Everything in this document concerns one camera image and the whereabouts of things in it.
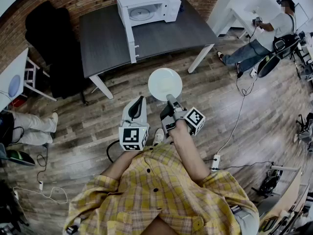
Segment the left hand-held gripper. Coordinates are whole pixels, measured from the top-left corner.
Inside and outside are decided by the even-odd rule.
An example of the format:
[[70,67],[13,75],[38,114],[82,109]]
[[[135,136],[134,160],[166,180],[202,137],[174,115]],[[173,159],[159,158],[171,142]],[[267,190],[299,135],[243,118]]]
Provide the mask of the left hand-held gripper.
[[148,139],[146,98],[139,96],[131,100],[123,109],[119,127],[119,143],[124,151],[142,151]]

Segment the white power strip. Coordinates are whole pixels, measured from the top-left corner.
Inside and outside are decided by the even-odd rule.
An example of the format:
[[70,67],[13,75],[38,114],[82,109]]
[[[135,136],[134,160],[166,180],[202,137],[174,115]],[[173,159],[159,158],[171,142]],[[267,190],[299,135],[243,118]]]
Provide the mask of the white power strip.
[[220,163],[220,155],[215,154],[212,160],[212,165],[211,165],[211,171],[215,172],[219,170],[219,163]]

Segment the blue round plate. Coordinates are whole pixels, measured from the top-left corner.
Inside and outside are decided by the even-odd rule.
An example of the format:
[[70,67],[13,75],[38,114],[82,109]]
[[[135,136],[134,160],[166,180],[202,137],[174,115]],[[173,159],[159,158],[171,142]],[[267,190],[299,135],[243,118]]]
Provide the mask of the blue round plate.
[[18,74],[14,75],[8,87],[8,94],[11,98],[15,97],[16,94],[18,93],[20,84],[21,84],[21,77]]

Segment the black metal equipment stand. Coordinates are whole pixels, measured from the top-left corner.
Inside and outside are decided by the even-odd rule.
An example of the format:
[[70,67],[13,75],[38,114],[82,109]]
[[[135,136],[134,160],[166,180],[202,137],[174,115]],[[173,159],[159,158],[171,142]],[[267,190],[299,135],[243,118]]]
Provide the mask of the black metal equipment stand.
[[307,145],[307,151],[313,152],[313,113],[308,113],[306,120],[299,114],[296,123],[300,125],[300,132],[294,135],[293,143],[303,142]]

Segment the white round plate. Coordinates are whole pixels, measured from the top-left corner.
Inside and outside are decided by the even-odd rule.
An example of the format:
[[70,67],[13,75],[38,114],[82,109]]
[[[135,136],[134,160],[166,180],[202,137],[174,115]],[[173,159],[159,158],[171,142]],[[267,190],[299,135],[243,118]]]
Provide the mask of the white round plate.
[[[170,92],[161,92],[159,90],[159,83],[161,79],[168,77],[171,78],[175,87]],[[152,72],[148,80],[148,88],[151,95],[159,101],[166,101],[167,94],[172,94],[177,98],[182,91],[182,80],[177,72],[169,68],[160,68]]]

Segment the light wooden desk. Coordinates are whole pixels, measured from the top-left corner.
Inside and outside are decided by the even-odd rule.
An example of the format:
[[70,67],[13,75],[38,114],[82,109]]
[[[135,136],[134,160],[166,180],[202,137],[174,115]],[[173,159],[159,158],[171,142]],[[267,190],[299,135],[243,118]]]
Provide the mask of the light wooden desk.
[[299,189],[301,185],[301,168],[271,166],[278,171],[292,172],[293,177],[287,182],[285,190],[278,194],[272,193],[258,205],[260,227],[257,235],[269,235],[279,222],[285,220],[291,212],[299,209]]

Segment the dark table with white legs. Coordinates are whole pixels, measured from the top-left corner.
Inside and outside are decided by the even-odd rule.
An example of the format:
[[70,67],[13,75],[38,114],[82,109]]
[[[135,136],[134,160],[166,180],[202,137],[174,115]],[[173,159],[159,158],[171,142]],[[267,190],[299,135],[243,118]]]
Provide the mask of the dark table with white legs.
[[[218,38],[187,1],[175,22],[164,21],[135,26],[134,43],[139,60],[173,51],[202,47],[188,72],[192,73]],[[106,6],[80,17],[80,44],[83,72],[108,98],[113,95],[99,75],[130,63],[128,41],[117,5]]]

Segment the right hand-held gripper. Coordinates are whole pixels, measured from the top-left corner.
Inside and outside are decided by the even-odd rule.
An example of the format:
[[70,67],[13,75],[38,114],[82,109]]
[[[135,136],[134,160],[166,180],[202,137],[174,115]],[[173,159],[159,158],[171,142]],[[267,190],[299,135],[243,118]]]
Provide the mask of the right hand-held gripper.
[[205,116],[195,107],[190,110],[182,107],[172,94],[167,94],[167,106],[160,113],[160,120],[165,137],[169,137],[169,131],[176,127],[176,122],[185,120],[190,135],[196,135],[203,127]]

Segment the white desk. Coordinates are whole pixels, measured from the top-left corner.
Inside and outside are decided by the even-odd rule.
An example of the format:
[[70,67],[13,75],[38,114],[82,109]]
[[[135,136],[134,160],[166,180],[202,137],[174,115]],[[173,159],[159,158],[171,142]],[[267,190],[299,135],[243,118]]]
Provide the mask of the white desk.
[[216,36],[226,34],[234,25],[237,13],[246,20],[261,16],[265,20],[273,14],[276,0],[218,0],[207,20]]

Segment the yellow plaid shirt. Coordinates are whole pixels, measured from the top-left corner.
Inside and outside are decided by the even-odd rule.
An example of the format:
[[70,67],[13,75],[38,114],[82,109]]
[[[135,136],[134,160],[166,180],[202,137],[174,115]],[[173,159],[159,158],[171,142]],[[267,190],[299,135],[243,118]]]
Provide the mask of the yellow plaid shirt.
[[99,175],[69,204],[65,229],[139,235],[155,218],[180,235],[256,235],[259,213],[227,171],[195,183],[171,145],[148,147],[119,180]]

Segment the white side table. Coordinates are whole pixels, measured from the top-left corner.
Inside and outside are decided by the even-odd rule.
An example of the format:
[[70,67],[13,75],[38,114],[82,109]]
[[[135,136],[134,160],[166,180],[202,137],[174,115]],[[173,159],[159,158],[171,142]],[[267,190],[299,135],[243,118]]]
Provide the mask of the white side table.
[[[24,88],[28,88],[52,101],[57,100],[36,89],[36,74],[39,73],[40,67],[28,57],[28,52],[29,48],[26,48],[0,73],[0,112],[13,103],[14,99],[22,95]],[[8,87],[11,79],[16,74],[21,77],[21,84],[16,96],[11,98],[8,94]]]

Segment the person's white shoe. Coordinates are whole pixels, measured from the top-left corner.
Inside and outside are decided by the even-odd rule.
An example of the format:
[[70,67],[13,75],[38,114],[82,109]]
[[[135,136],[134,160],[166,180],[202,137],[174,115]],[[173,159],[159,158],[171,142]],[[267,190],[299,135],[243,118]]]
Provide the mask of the person's white shoe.
[[153,140],[153,146],[158,145],[161,143],[164,139],[164,131],[162,128],[158,128],[155,132],[154,140]]

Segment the person's left forearm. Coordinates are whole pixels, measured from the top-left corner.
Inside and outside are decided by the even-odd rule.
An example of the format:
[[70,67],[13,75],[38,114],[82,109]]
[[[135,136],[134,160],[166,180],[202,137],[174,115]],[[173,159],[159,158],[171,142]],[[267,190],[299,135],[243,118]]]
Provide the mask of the person's left forearm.
[[139,153],[140,151],[125,151],[100,175],[119,181],[124,171],[130,166],[133,158]]

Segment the black and green chair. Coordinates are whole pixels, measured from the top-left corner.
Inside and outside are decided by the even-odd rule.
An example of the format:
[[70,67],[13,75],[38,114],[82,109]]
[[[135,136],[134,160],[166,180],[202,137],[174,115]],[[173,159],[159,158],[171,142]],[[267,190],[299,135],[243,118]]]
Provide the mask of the black and green chair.
[[259,64],[257,75],[259,78],[268,75],[281,61],[277,55],[267,55]]

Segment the person's right forearm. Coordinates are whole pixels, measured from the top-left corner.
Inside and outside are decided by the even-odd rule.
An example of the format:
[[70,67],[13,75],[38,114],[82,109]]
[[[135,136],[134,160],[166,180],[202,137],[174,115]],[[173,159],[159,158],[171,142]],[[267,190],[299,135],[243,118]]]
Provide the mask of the person's right forearm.
[[169,135],[174,142],[176,151],[179,154],[189,177],[196,184],[200,185],[211,172],[202,160],[195,143],[188,132],[186,121],[183,119],[176,121],[176,126],[169,131]]

